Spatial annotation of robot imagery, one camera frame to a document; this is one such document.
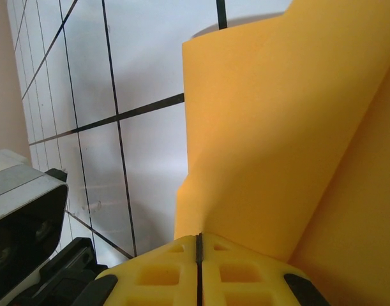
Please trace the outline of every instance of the white wall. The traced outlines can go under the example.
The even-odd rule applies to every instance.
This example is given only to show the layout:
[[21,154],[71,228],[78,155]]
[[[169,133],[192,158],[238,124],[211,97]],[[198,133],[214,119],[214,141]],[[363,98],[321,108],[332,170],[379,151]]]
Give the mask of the white wall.
[[0,0],[0,149],[30,160],[6,2]]

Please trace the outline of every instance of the black plastic part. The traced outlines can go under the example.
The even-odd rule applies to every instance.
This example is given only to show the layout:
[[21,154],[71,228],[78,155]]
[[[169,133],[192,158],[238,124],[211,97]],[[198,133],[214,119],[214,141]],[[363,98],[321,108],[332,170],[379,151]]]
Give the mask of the black plastic part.
[[53,254],[67,192],[58,186],[0,219],[0,299]]
[[226,29],[227,28],[227,16],[226,16],[225,0],[216,0],[216,6],[218,9],[219,30]]
[[330,305],[308,279],[291,273],[285,274],[284,279],[301,306]]
[[203,305],[203,236],[202,233],[196,235],[196,265],[197,265],[197,306]]
[[98,265],[89,238],[76,238],[40,269],[40,282],[16,296],[11,306],[70,306],[107,266]]
[[41,282],[48,281],[63,268],[88,269],[99,274],[108,267],[97,264],[90,238],[76,238],[40,269]]
[[58,170],[55,168],[51,168],[45,172],[46,174],[50,175],[51,177],[54,177],[55,179],[60,180],[61,182],[67,182],[67,173],[65,173],[62,170]]
[[117,282],[112,274],[90,282],[71,306],[103,306]]

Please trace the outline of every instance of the black grout line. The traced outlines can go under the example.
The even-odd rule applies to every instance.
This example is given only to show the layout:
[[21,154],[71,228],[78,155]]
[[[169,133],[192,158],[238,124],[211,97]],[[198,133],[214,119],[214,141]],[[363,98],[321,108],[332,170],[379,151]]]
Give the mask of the black grout line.
[[119,115],[111,116],[111,117],[108,117],[108,118],[105,118],[105,119],[102,119],[102,120],[99,120],[99,121],[96,121],[96,122],[93,122],[90,124],[86,124],[85,126],[81,126],[81,127],[72,129],[70,131],[63,132],[61,134],[48,137],[48,138],[43,139],[43,140],[38,140],[37,142],[30,143],[29,145],[36,145],[37,143],[47,142],[49,140],[53,140],[56,138],[64,137],[64,136],[75,134],[75,133],[82,132],[82,131],[87,131],[88,129],[97,128],[98,126],[104,126],[106,124],[110,124],[110,123],[113,123],[115,121],[121,121],[121,120],[124,120],[127,118],[135,117],[138,115],[143,115],[145,113],[154,112],[155,110],[161,110],[162,108],[174,106],[174,105],[177,105],[177,104],[180,104],[183,102],[184,102],[184,94],[183,93],[177,94],[176,96],[172,96],[172,97],[169,97],[169,98],[166,98],[163,100],[159,100],[157,102],[154,102],[154,103],[151,103],[148,105],[134,108],[133,110],[128,110],[126,112],[120,113]]
[[216,7],[218,10],[219,30],[227,28],[226,4],[225,0],[216,0]]
[[[114,78],[114,69],[113,69],[113,66],[112,66],[112,54],[111,54],[111,45],[110,45],[110,35],[109,35],[109,31],[108,31],[107,12],[105,10],[105,0],[102,0],[102,5],[103,5],[105,37],[107,39],[108,57],[109,57],[109,63],[110,63],[112,92],[114,94],[114,103],[115,103],[115,108],[116,108],[116,116],[118,116],[119,115],[119,110],[118,110],[117,91],[116,91],[116,83],[115,83],[115,78]],[[120,148],[120,151],[121,151],[121,161],[122,161],[122,164],[123,164],[124,183],[125,183],[125,192],[126,192],[126,204],[128,206],[128,213],[130,215],[133,253],[134,253],[134,256],[136,256],[137,255],[137,245],[135,243],[135,231],[134,231],[134,228],[133,228],[133,218],[132,218],[132,209],[131,209],[131,200],[130,200],[130,190],[128,189],[128,178],[126,176],[126,165],[125,165],[123,138],[122,138],[122,135],[121,135],[121,123],[119,122],[119,120],[117,120],[117,127],[118,127],[118,137],[119,137],[119,148]]]
[[203,235],[196,235],[196,266],[197,266],[197,306],[203,306],[203,275],[202,262],[203,254]]
[[23,16],[24,16],[24,11],[26,9],[26,4],[27,4],[27,0],[24,2],[24,5],[23,5],[23,12],[22,12],[22,18],[20,19],[20,25],[19,25],[19,28],[17,29],[17,38],[16,38],[16,43],[15,43],[15,51],[16,51],[16,48],[17,48],[17,42],[19,41],[19,36],[20,36],[20,29],[22,28],[22,23],[23,23]]
[[111,245],[115,250],[117,250],[118,252],[120,252],[122,255],[124,255],[125,257],[127,257],[128,259],[133,259],[133,256],[130,255],[128,252],[122,250],[122,248],[120,248],[118,245],[116,245],[114,242],[112,242],[111,240],[109,240],[107,237],[105,237],[104,235],[102,235],[101,233],[97,232],[94,228],[92,228],[90,225],[88,225],[87,223],[85,223],[83,220],[79,219],[78,217],[76,217],[75,215],[73,215],[71,212],[69,212],[68,210],[65,210],[65,212],[71,216],[72,218],[74,218],[76,221],[78,221],[79,223],[81,223],[82,225],[84,225],[87,229],[89,229],[92,233],[94,233],[95,235],[99,236],[102,240],[104,240],[106,243],[108,243],[109,245]]
[[57,31],[56,35],[54,36],[54,38],[53,38],[53,40],[52,40],[52,42],[51,42],[51,44],[50,44],[50,46],[48,47],[47,51],[45,52],[45,55],[44,55],[43,59],[41,60],[41,63],[40,63],[40,65],[38,66],[36,72],[34,73],[34,75],[33,75],[32,79],[31,79],[29,85],[27,86],[27,89],[26,89],[25,92],[23,93],[22,99],[24,99],[24,96],[25,96],[25,95],[27,94],[27,92],[29,91],[29,88],[30,88],[31,84],[33,83],[34,79],[36,78],[36,75],[37,75],[37,73],[39,72],[41,66],[43,66],[43,63],[46,61],[46,58],[47,58],[48,54],[50,53],[50,50],[52,49],[53,44],[56,42],[57,38],[59,37],[61,30],[64,29],[64,24],[66,23],[68,17],[70,16],[70,13],[73,11],[74,6],[76,5],[77,1],[78,1],[78,0],[74,0],[73,4],[70,6],[70,9],[68,10],[68,13],[67,13],[67,15],[65,16],[64,19],[63,19],[63,14],[61,15],[61,20],[62,20],[62,22],[61,22],[61,25],[60,25],[60,27],[59,27],[59,30]]
[[[74,6],[75,6],[75,3],[77,2],[77,0],[74,0],[66,18],[68,18],[70,12],[73,10]],[[74,100],[74,90],[73,90],[73,81],[71,79],[71,71],[70,71],[70,60],[68,59],[68,49],[67,49],[67,38],[66,38],[66,31],[64,29],[64,23],[65,23],[65,20],[63,20],[63,11],[61,9],[61,1],[59,1],[59,4],[60,4],[60,14],[61,14],[61,19],[63,21],[62,23],[62,26],[63,26],[63,36],[64,36],[64,46],[65,46],[65,49],[66,49],[66,58],[67,58],[67,67],[68,67],[68,76],[70,78],[70,88],[71,88],[71,98],[73,100],[73,107],[74,107],[74,117],[75,117],[75,126],[78,127],[79,126],[79,123],[77,121],[77,112],[76,112],[76,109],[75,109],[75,100]],[[86,200],[87,200],[87,208],[88,208],[88,217],[89,217],[89,220],[90,220],[90,225],[91,227],[93,227],[93,222],[91,220],[91,211],[90,211],[90,202],[89,202],[89,199],[88,199],[88,192],[87,192],[87,182],[86,182],[86,172],[84,171],[84,161],[83,161],[83,158],[82,158],[82,151],[81,151],[81,142],[80,142],[80,133],[77,132],[77,139],[79,141],[79,150],[80,150],[80,159],[81,159],[81,169],[82,169],[82,177],[84,179],[84,188],[85,188],[85,191],[86,191]]]
[[[24,24],[26,26],[26,36],[27,36],[27,42],[29,43],[29,50],[30,50],[30,60],[31,60],[31,67],[33,69],[33,73],[34,73],[34,62],[33,62],[33,54],[31,53],[31,44],[30,44],[30,37],[29,37],[29,28],[27,27],[27,19],[26,19],[26,13],[23,14],[24,16]],[[40,126],[41,126],[41,136],[43,137],[44,139],[44,130],[43,130],[43,121],[41,120],[41,112],[40,112],[40,101],[39,101],[39,94],[38,94],[38,90],[37,90],[37,82],[36,80],[34,81],[34,87],[36,89],[36,100],[37,100],[37,107],[39,109],[39,117],[40,117]],[[47,159],[47,150],[46,150],[46,144],[44,144],[44,152],[46,154],[46,163],[47,163],[47,169],[49,168],[49,160]]]
[[40,171],[40,159],[39,159],[39,152],[37,150],[37,145],[34,146],[34,149],[36,150],[37,165],[39,166],[38,170]]
[[[46,54],[46,49],[45,49],[45,45],[44,45],[44,38],[43,38],[43,29],[41,28],[41,20],[40,20],[40,11],[39,11],[38,0],[36,0],[36,7],[37,7],[37,16],[39,17],[39,25],[40,25],[40,32],[41,32],[41,43],[43,45],[43,53]],[[45,62],[46,62],[46,72],[47,72],[47,83],[49,85],[50,104],[51,104],[52,113],[53,113],[54,131],[55,131],[55,134],[57,135],[56,117],[54,115],[54,107],[53,107],[53,99],[52,99],[52,89],[51,89],[51,86],[50,86],[50,75],[49,75],[49,66],[47,64],[47,59],[45,60]],[[63,168],[63,164],[61,163],[61,154],[60,154],[60,147],[59,147],[59,139],[58,138],[56,138],[56,143],[57,143],[57,151],[59,153],[60,168]]]

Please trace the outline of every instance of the white tiled wall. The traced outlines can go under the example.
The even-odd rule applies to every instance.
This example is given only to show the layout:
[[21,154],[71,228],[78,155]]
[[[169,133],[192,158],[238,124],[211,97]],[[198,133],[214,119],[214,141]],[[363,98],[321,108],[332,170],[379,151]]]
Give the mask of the white tiled wall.
[[[225,0],[227,24],[281,13],[290,1]],[[171,241],[188,172],[181,44],[223,27],[216,0],[7,7],[33,166],[68,172],[57,251],[88,237],[98,261],[113,266]]]

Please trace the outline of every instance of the white tile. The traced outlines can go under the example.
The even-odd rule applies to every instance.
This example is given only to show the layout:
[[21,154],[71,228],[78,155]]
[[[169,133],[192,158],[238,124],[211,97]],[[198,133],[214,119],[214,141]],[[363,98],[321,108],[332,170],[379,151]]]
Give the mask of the white tile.
[[105,1],[119,111],[183,92],[182,43],[217,30],[216,1]]
[[43,142],[36,144],[36,149],[37,149],[37,156],[39,159],[39,170],[41,172],[46,172],[49,169],[49,164],[47,162],[45,144]]
[[41,124],[44,138],[56,135],[56,126],[53,115],[52,99],[50,96],[49,79],[47,77],[46,64],[40,68],[36,75],[37,93],[39,99]]
[[64,28],[78,125],[115,115],[101,0],[77,2]]
[[80,143],[93,228],[133,254],[117,124],[80,132]]
[[121,121],[137,252],[174,238],[176,192],[188,174],[183,103]]
[[47,161],[49,162],[49,168],[50,169],[55,168],[60,170],[62,166],[61,166],[58,140],[52,139],[45,142],[44,144],[46,146]]
[[281,15],[292,0],[225,0],[229,27]]
[[95,252],[97,262],[101,265],[107,265],[109,268],[124,263],[128,260],[123,254],[113,248],[111,245],[102,240],[98,235],[94,235]]
[[68,10],[70,9],[70,6],[73,4],[73,1],[74,0],[60,0],[63,19],[66,17]]
[[76,128],[63,32],[47,56],[47,68],[56,128],[60,134]]
[[15,51],[17,74],[19,75],[20,93],[24,95],[27,89],[26,76],[24,75],[23,57],[22,57],[22,46],[20,40],[17,42],[17,48]]
[[37,4],[43,42],[47,51],[61,25],[60,4],[58,0],[37,0]]
[[19,33],[20,48],[22,50],[24,76],[26,84],[29,85],[34,75],[33,63],[31,58],[31,51],[29,45],[29,38],[27,37],[26,21],[23,19],[22,28]]
[[39,169],[39,159],[38,159],[38,156],[37,156],[37,149],[36,149],[36,145],[31,145],[30,146],[30,156],[31,156],[31,166],[34,168],[34,169]]
[[13,0],[8,0],[8,14],[9,14],[11,40],[13,41],[13,46],[14,46],[16,44],[18,32],[17,32],[17,21],[16,21],[15,8],[13,6]]
[[76,219],[70,216],[70,225],[71,233],[73,234],[73,239],[77,237],[90,238],[93,241],[93,233],[86,228],[83,224],[79,223]]
[[36,0],[27,0],[24,18],[26,21],[25,25],[27,26],[27,32],[29,33],[33,67],[36,71],[44,57],[43,40],[41,38],[40,21]]
[[33,120],[34,139],[36,141],[43,140],[43,128],[41,126],[40,109],[36,91],[36,84],[33,82],[27,92],[29,98],[31,118]]
[[60,244],[64,249],[71,241],[73,241],[73,235],[70,228],[70,216],[64,213],[63,227],[61,228]]
[[26,121],[27,139],[28,139],[29,143],[33,143],[34,142],[34,129],[33,129],[33,120],[31,117],[28,96],[24,97],[22,102],[23,102],[24,118]]
[[68,211],[89,224],[89,214],[77,134],[59,138],[61,164],[68,172]]

